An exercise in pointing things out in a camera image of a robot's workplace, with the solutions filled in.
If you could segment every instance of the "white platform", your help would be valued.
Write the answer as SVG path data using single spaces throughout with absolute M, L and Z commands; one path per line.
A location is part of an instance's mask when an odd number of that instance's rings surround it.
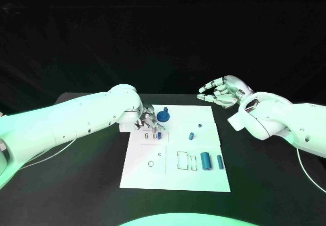
M 160 123 L 167 129 L 161 139 L 152 138 L 151 128 L 129 133 L 119 187 L 229 192 L 224 164 L 223 169 L 217 164 L 216 156 L 222 153 L 210 106 L 154 105 L 155 114 L 164 107 L 170 120 Z M 177 152 L 187 154 L 187 169 L 177 169 Z M 201 152 L 210 156 L 209 171 L 201 169 Z M 196 157 L 197 170 L 191 170 L 190 156 Z

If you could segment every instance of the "small blue part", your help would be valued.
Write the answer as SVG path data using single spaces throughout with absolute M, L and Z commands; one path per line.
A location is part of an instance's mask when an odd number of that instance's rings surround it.
M 164 107 L 164 110 L 157 113 L 157 120 L 160 122 L 165 122 L 170 119 L 170 114 L 167 112 L 167 107 Z
M 210 165 L 209 153 L 203 152 L 200 154 L 200 158 L 201 158 L 201 169 L 203 170 L 210 170 L 211 169 L 211 165 Z
M 190 133 L 190 135 L 188 135 L 188 140 L 191 140 L 191 139 L 193 139 L 193 135 L 194 135 L 194 134 L 193 134 L 193 133 Z
M 222 170 L 222 157 L 220 157 L 220 155 L 217 155 L 217 161 L 219 161 L 219 169 Z

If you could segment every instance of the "black tabletop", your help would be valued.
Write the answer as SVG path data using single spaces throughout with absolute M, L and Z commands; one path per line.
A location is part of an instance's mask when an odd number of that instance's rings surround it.
M 64 93 L 56 103 L 83 95 Z M 196 95 L 139 94 L 139 98 L 155 105 L 211 106 L 230 193 L 119 188 L 128 133 L 119 133 L 113 124 L 15 173 L 0 190 L 0 225 L 115 226 L 171 212 L 219 215 L 265 226 L 324 225 L 326 194 L 307 179 L 295 149 L 282 138 L 260 141 L 245 129 L 235 131 L 226 119 L 236 107 L 224 110 Z M 302 151 L 299 155 L 312 180 L 326 188 L 317 157 Z

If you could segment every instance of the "white cable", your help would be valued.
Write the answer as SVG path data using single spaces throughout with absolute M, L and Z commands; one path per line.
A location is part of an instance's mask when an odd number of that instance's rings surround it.
M 56 152 L 51 156 L 48 156 L 48 157 L 47 157 L 46 159 L 43 159 L 41 161 L 37 161 L 37 162 L 34 162 L 33 164 L 30 164 L 30 165 L 21 167 L 18 170 L 21 170 L 22 168 L 25 168 L 25 167 L 28 167 L 28 166 L 33 166 L 34 164 L 43 162 L 44 160 L 47 160 L 47 159 L 50 159 L 53 156 L 56 156 L 56 155 L 57 155 L 57 154 L 69 147 L 69 145 L 73 143 L 74 140 L 76 140 L 76 139 L 73 139 L 73 140 L 70 141 L 70 143 L 60 149 L 60 151 Z
M 302 171 L 304 171 L 304 173 L 305 173 L 305 175 L 307 175 L 307 178 L 311 180 L 311 182 L 314 183 L 314 185 L 317 186 L 317 188 L 326 193 L 326 190 L 317 185 L 317 183 L 312 181 L 312 179 L 310 178 L 310 176 L 308 176 L 308 174 L 307 174 L 307 172 L 305 172 L 305 169 L 304 169 L 302 163 L 301 163 L 301 159 L 299 159 L 298 149 L 297 149 L 297 157 L 298 157 L 298 162 L 299 162 Z

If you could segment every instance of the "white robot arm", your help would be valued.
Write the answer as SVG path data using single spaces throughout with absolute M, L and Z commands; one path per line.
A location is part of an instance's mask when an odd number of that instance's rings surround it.
M 326 106 L 292 104 L 275 94 L 255 93 L 232 75 L 209 82 L 198 92 L 214 86 L 214 96 L 197 94 L 197 98 L 223 108 L 239 104 L 237 113 L 227 119 L 236 131 L 246 128 L 260 140 L 281 136 L 295 148 L 326 158 Z
M 164 130 L 152 106 L 142 104 L 135 88 L 121 84 L 50 107 L 0 117 L 0 188 L 20 167 L 51 147 L 119 123 L 119 131 L 141 126 Z

